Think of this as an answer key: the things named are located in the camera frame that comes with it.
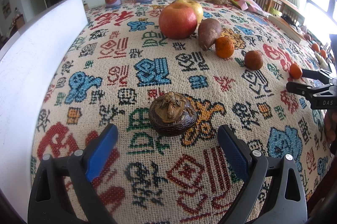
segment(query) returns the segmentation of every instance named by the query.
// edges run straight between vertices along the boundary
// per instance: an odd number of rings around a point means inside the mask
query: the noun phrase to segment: tablecloth
[[[217,223],[243,184],[217,143],[218,127],[228,124],[251,149],[293,155],[310,198],[331,162],[324,112],[285,84],[294,61],[318,69],[311,49],[264,17],[200,1],[204,19],[217,19],[222,35],[235,40],[234,54],[221,59],[214,45],[200,49],[197,31],[183,40],[160,32],[158,17],[169,3],[125,1],[87,11],[88,25],[64,56],[37,119],[32,181],[43,154],[70,155],[114,123],[118,143],[93,187],[117,223]],[[249,50],[263,55],[258,71],[244,65]],[[148,117],[151,102],[168,91],[184,94],[198,116],[193,128],[171,138],[159,136]],[[85,220],[69,178],[65,185]]]

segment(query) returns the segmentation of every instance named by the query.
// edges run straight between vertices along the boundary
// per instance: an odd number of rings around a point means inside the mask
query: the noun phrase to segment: table
[[[281,13],[289,15],[292,20],[299,24],[304,23],[304,16],[300,12],[297,6],[289,2],[288,0],[253,0],[262,8],[265,9],[266,12],[269,12],[271,7],[274,7]]]
[[[324,112],[311,110],[285,84],[294,61],[318,68],[311,49],[257,14],[201,1],[204,19],[217,19],[222,35],[235,40],[233,56],[224,60],[214,46],[203,52],[197,33],[171,40],[160,32],[158,17],[169,3],[128,0],[87,11],[88,25],[60,63],[37,119],[32,179],[43,154],[69,155],[114,123],[119,140],[93,186],[117,223],[217,223],[242,186],[215,137],[228,124],[252,149],[292,154],[309,199],[331,162]],[[244,66],[249,50],[263,55],[258,71]],[[185,94],[198,115],[196,126],[172,138],[159,136],[148,119],[151,102],[168,91]],[[69,178],[65,185],[85,219]]]

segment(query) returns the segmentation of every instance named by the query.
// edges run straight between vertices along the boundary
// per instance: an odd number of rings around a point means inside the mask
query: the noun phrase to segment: sweet potato
[[[198,28],[199,46],[203,51],[209,49],[221,36],[221,24],[216,19],[202,21]]]

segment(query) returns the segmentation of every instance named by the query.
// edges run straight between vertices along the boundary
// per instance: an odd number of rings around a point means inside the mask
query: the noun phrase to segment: dried fruit
[[[327,55],[327,53],[326,53],[326,51],[325,51],[324,49],[321,49],[321,56],[322,56],[322,58],[325,59],[325,60],[326,60],[326,58],[328,57],[328,55]]]
[[[234,53],[234,40],[228,37],[220,37],[215,41],[215,52],[223,59],[229,58]]]
[[[248,51],[244,61],[245,66],[250,70],[259,70],[263,65],[262,54],[255,50]]]
[[[321,51],[321,50],[320,50],[320,47],[319,47],[318,44],[315,43],[315,42],[311,45],[311,49],[312,49],[313,51],[316,51],[316,52],[320,52],[320,51]]]
[[[302,77],[302,68],[299,67],[297,63],[291,64],[289,68],[289,74],[292,76],[294,79],[300,79]]]

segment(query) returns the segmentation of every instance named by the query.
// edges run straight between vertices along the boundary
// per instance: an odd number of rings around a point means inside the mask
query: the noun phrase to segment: red apple
[[[184,39],[193,34],[198,24],[192,8],[183,3],[172,3],[166,6],[159,16],[161,32],[171,39]]]

